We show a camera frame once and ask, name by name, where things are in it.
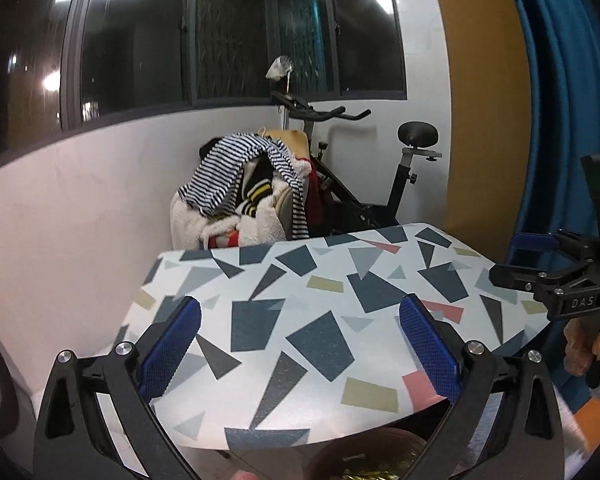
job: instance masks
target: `metal screw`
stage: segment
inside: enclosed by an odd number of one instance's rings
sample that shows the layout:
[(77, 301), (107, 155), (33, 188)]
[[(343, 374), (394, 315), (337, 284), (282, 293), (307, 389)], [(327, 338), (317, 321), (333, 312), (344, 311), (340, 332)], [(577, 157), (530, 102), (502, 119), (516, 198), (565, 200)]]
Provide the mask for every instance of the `metal screw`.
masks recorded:
[(529, 360), (533, 363), (542, 361), (542, 354), (538, 350), (529, 350), (529, 353), (526, 356), (529, 357)]
[(484, 353), (484, 345), (479, 341), (469, 341), (466, 348), (473, 355), (482, 355)]
[(133, 347), (134, 346), (129, 341), (120, 343), (118, 346), (116, 346), (116, 354), (127, 355), (129, 352), (131, 352)]
[(63, 350), (58, 354), (59, 363), (65, 363), (69, 360), (71, 360), (71, 352), (69, 352), (68, 350)]

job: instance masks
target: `bike seat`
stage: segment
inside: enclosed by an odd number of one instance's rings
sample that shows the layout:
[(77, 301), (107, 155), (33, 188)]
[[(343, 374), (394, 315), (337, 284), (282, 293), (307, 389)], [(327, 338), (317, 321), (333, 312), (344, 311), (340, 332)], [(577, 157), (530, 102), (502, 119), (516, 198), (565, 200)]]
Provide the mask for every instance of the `bike seat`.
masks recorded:
[(433, 124), (411, 121), (398, 128), (398, 139), (407, 146), (429, 148), (438, 142), (438, 130)]

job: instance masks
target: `window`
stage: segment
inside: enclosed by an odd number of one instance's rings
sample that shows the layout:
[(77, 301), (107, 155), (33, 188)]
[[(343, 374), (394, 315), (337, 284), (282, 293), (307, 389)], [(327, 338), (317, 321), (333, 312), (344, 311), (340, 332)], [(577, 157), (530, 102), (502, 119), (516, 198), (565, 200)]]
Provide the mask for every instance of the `window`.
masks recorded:
[(0, 152), (60, 132), (60, 57), (68, 2), (0, 3)]
[(184, 102), (183, 0), (89, 0), (82, 45), (82, 120)]
[(404, 91), (394, 0), (333, 0), (340, 91)]
[(196, 0), (196, 95), (267, 98), (264, 0)]
[(294, 62), (294, 91), (333, 92), (331, 38), (326, 0), (278, 0), (280, 53)]
[(292, 91), (311, 100), (406, 98), (394, 0), (275, 0), (275, 54), (295, 65)]

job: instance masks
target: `orange wall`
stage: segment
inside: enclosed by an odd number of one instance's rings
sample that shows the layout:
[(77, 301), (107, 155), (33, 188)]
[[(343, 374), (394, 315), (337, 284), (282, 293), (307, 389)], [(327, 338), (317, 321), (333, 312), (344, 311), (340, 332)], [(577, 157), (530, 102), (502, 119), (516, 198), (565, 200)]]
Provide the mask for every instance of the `orange wall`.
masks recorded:
[(514, 0), (439, 0), (451, 79), (445, 231), (493, 260), (506, 255), (525, 185), (528, 60)]

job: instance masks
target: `ironing board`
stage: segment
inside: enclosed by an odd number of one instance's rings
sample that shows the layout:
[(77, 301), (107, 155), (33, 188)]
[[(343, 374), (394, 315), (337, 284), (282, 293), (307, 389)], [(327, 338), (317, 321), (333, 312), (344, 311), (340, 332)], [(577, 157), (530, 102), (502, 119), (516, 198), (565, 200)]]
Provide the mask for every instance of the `ironing board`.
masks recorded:
[(160, 254), (114, 344), (135, 342), (188, 295), (198, 336), (152, 407), (179, 446), (331, 440), (438, 402), (398, 325), (416, 293), (465, 340), (513, 354), (547, 324), (532, 295), (496, 288), (491, 261), (426, 224)]

